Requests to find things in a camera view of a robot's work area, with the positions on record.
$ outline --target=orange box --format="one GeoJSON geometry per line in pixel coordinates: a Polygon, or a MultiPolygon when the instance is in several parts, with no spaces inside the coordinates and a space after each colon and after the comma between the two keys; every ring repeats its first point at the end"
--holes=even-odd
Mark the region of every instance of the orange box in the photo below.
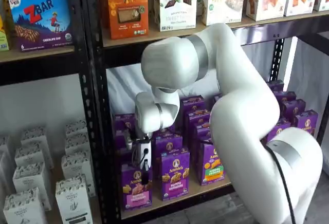
{"type": "Polygon", "coordinates": [[[149,33],[148,0],[108,0],[111,39],[149,33]]]}

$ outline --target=white package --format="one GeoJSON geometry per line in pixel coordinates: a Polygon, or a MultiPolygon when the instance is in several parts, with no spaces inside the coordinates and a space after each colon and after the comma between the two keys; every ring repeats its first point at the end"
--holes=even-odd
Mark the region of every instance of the white package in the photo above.
{"type": "Polygon", "coordinates": [[[70,155],[78,151],[90,152],[88,133],[80,133],[65,139],[65,154],[70,155]]]}
{"type": "Polygon", "coordinates": [[[88,130],[86,120],[78,120],[65,126],[65,135],[67,138],[79,133],[87,132],[88,130]]]}
{"type": "Polygon", "coordinates": [[[38,187],[45,211],[51,210],[53,194],[51,192],[49,173],[43,162],[18,166],[15,170],[13,181],[17,192],[38,187]]]}
{"type": "Polygon", "coordinates": [[[96,195],[90,154],[87,151],[76,152],[62,157],[62,170],[65,179],[84,175],[90,197],[96,195]]]}
{"type": "Polygon", "coordinates": [[[41,142],[32,142],[18,148],[15,154],[15,162],[17,166],[43,162],[49,168],[41,149],[41,142]]]}
{"type": "Polygon", "coordinates": [[[7,196],[4,214],[8,224],[48,224],[38,188],[7,196]]]}
{"type": "Polygon", "coordinates": [[[15,164],[15,145],[9,135],[0,135],[0,151],[7,153],[10,161],[15,164]]]}
{"type": "Polygon", "coordinates": [[[22,145],[25,145],[30,142],[34,141],[40,141],[41,142],[41,149],[44,154],[45,160],[47,161],[46,165],[49,166],[49,168],[53,168],[53,161],[51,157],[51,152],[49,148],[49,144],[47,141],[46,136],[46,128],[43,126],[38,126],[33,129],[25,130],[23,131],[22,137],[21,137],[21,143],[22,145]]]}
{"type": "Polygon", "coordinates": [[[84,176],[57,182],[56,201],[63,224],[93,224],[84,176]]]}

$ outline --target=gray band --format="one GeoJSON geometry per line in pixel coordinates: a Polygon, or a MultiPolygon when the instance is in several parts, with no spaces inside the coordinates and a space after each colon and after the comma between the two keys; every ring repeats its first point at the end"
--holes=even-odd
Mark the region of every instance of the gray band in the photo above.
{"type": "Polygon", "coordinates": [[[159,130],[161,130],[163,128],[163,117],[162,117],[163,112],[162,112],[162,108],[161,108],[159,103],[155,103],[155,105],[157,106],[157,108],[159,110],[159,113],[160,113],[160,128],[159,128],[159,130]]]}
{"type": "Polygon", "coordinates": [[[272,151],[278,153],[283,159],[285,159],[292,169],[300,165],[302,157],[299,155],[297,150],[295,150],[295,148],[292,147],[290,144],[281,140],[274,140],[270,141],[267,146],[272,151]]]}
{"type": "Polygon", "coordinates": [[[193,44],[197,58],[199,60],[199,73],[196,80],[202,79],[207,74],[209,67],[207,47],[201,38],[199,38],[197,35],[187,36],[186,39],[190,40],[190,42],[193,44]]]}

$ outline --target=floor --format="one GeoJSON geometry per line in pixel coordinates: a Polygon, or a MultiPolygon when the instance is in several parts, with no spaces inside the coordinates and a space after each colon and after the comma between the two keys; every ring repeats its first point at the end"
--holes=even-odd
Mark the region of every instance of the floor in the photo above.
{"type": "MultiPolygon", "coordinates": [[[[324,224],[329,219],[329,176],[323,173],[304,224],[324,224]]],[[[256,224],[236,193],[190,207],[145,224],[256,224]]]]}

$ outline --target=black cable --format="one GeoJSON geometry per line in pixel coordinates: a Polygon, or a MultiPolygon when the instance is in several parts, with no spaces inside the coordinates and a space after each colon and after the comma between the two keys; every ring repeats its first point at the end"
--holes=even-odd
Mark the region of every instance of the black cable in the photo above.
{"type": "Polygon", "coordinates": [[[285,190],[285,192],[286,192],[286,197],[287,197],[287,200],[288,200],[288,204],[289,204],[289,210],[290,210],[291,221],[292,221],[293,224],[296,224],[293,205],[292,205],[292,203],[291,203],[291,199],[290,199],[290,195],[289,195],[289,191],[288,191],[287,183],[286,183],[286,180],[285,180],[285,178],[284,178],[283,171],[282,171],[282,168],[281,168],[281,166],[280,166],[280,163],[279,163],[279,161],[278,161],[276,155],[274,154],[274,152],[271,150],[271,148],[268,147],[268,146],[264,146],[264,147],[265,147],[265,149],[270,153],[270,155],[272,156],[273,160],[274,160],[275,163],[277,164],[277,167],[278,167],[278,170],[279,170],[279,173],[280,173],[280,176],[281,176],[282,182],[283,182],[284,190],[285,190]]]}

